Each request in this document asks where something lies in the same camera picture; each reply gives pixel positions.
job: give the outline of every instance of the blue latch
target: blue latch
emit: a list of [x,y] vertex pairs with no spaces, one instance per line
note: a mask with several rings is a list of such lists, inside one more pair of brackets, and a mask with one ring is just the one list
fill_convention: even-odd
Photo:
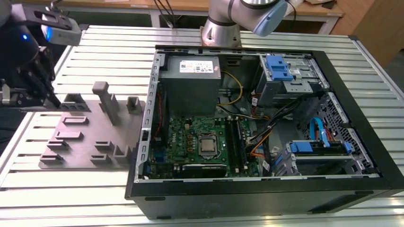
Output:
[[276,55],[267,55],[267,68],[272,73],[272,80],[275,81],[292,81],[293,76],[289,73],[288,65],[284,58]]
[[347,150],[347,154],[351,154],[352,152],[352,145],[349,142],[344,142],[344,147],[345,147],[345,150]]
[[292,153],[296,152],[313,152],[313,148],[311,147],[309,142],[299,141],[289,143]]

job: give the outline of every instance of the wooden table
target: wooden table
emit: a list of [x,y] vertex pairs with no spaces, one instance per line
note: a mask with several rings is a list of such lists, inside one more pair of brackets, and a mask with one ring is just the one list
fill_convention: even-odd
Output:
[[[19,0],[29,4],[48,5],[49,0]],[[209,0],[169,0],[176,15],[208,16]],[[152,26],[160,27],[160,11],[153,0],[129,0],[105,2],[105,0],[64,0],[60,8],[65,11],[108,12],[108,13],[144,13],[151,15]],[[335,5],[333,9],[325,9],[321,5],[304,2],[296,9],[297,21],[324,22],[319,34],[329,34],[337,19],[344,16],[343,10]],[[293,20],[293,13],[284,18]]]

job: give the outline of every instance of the white label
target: white label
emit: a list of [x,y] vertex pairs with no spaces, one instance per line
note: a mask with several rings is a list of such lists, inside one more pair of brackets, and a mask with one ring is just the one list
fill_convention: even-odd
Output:
[[257,103],[259,103],[259,99],[257,98],[252,98],[251,104],[253,106],[257,106]]
[[181,61],[179,72],[213,73],[212,61]]
[[291,74],[300,74],[299,70],[289,70]]
[[269,164],[268,164],[268,162],[264,160],[264,162],[263,162],[263,167],[264,167],[264,169],[267,170],[267,171],[269,171]]
[[279,150],[280,150],[280,148],[279,148],[277,146],[275,146],[275,147],[272,148],[272,150],[271,150],[271,153],[277,153]]
[[131,7],[148,8],[148,5],[131,5]]

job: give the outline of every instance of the aluminum table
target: aluminum table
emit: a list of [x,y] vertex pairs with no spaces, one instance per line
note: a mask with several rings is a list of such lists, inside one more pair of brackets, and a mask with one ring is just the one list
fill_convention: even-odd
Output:
[[[195,29],[89,26],[55,68],[59,98],[92,95],[109,83],[117,99],[145,99],[156,44],[199,45]],[[325,51],[389,154],[404,171],[404,94],[359,41],[347,36],[241,33],[243,46]],[[124,199],[127,171],[55,171],[37,167],[60,113],[28,113],[0,158],[0,226],[285,226],[404,225],[404,193],[372,199],[333,214],[148,220]]]

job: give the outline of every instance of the ram slot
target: ram slot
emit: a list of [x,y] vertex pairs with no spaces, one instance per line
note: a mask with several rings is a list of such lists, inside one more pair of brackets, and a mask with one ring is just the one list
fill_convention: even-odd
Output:
[[227,153],[228,153],[228,163],[232,172],[239,172],[240,157],[237,151],[237,125],[233,124],[233,120],[225,120],[225,142],[227,142]]

